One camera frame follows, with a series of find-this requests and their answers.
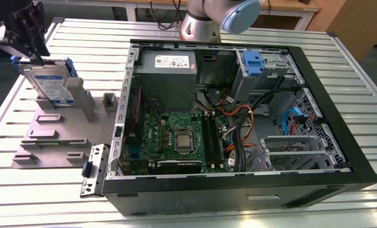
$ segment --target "white table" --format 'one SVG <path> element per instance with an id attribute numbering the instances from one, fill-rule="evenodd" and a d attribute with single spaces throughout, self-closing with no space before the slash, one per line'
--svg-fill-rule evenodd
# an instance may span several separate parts
<path id="1" fill-rule="evenodd" d="M 178 29 L 154 23 L 65 19 L 46 35 L 53 57 L 74 61 L 94 96 L 120 94 L 130 38 L 178 40 Z M 221 31 L 223 42 L 299 46 L 377 172 L 377 87 L 342 44 L 322 32 L 250 29 Z M 190 215 L 121 216 L 105 198 L 80 199 L 81 169 L 10 169 L 14 150 L 32 120 L 37 94 L 20 76 L 0 108 L 0 226 L 377 227 L 377 184 L 307 208 Z"/>
<path id="2" fill-rule="evenodd" d="M 137 2 L 125 2 L 125 1 L 113 1 L 113 0 L 38 0 L 44 3 L 49 4 L 70 4 L 70 5 L 88 5 L 88 6 L 106 6 L 106 7 L 124 7 L 126 9 L 128 21 L 137 21 L 136 9 L 138 8 L 150 8 L 149 1 L 148 3 L 137 3 Z M 176 7 L 173 4 L 154 4 L 154 9 L 166 9 L 174 10 Z M 181 5 L 181 10 L 186 10 L 186 5 Z M 303 11 L 285 11 L 285 10 L 271 10 L 270 15 L 274 16 L 289 16 L 298 17 L 298 23 L 294 30 L 305 31 L 306 27 L 313 19 L 313 16 L 318 9 L 305 8 Z M 267 11 L 262 10 L 261 15 L 266 15 Z"/>

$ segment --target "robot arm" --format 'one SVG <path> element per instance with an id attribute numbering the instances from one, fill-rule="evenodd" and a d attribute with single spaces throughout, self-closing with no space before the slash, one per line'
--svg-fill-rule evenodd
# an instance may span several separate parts
<path id="1" fill-rule="evenodd" d="M 0 0 L 0 48 L 9 54 L 26 57 L 42 65 L 49 56 L 45 46 L 44 9 L 32 0 Z"/>
<path id="2" fill-rule="evenodd" d="M 231 34 L 242 33 L 254 23 L 259 12 L 259 0 L 189 0 L 181 38 L 218 42 L 219 26 Z"/>

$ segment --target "power supply label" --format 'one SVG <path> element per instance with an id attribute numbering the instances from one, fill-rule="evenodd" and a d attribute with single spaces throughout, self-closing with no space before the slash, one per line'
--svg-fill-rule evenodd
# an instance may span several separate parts
<path id="1" fill-rule="evenodd" d="M 65 81 L 61 76 L 37 75 L 34 81 L 54 106 L 69 106 L 74 102 L 73 96 L 64 87 Z"/>
<path id="2" fill-rule="evenodd" d="M 188 56 L 156 56 L 157 68 L 189 68 Z"/>

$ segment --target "green motherboard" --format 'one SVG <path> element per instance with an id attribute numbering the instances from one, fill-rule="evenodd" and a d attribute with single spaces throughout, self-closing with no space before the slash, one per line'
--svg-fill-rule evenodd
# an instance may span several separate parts
<path id="1" fill-rule="evenodd" d="M 202 114 L 158 113 L 144 118 L 142 144 L 128 147 L 130 169 L 134 175 L 146 175 L 146 161 L 188 160 L 201 161 L 201 173 L 226 172 L 226 159 L 222 154 L 221 133 L 226 126 L 225 116 L 214 116 L 219 164 L 206 162 L 206 146 L 202 133 Z"/>

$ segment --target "wooden cabinet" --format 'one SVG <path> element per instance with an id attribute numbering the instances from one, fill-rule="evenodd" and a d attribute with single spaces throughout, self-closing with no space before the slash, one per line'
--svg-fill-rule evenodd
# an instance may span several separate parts
<path id="1" fill-rule="evenodd" d="M 357 60 L 377 43 L 377 0 L 314 0 L 321 7 L 307 31 L 337 34 Z"/>

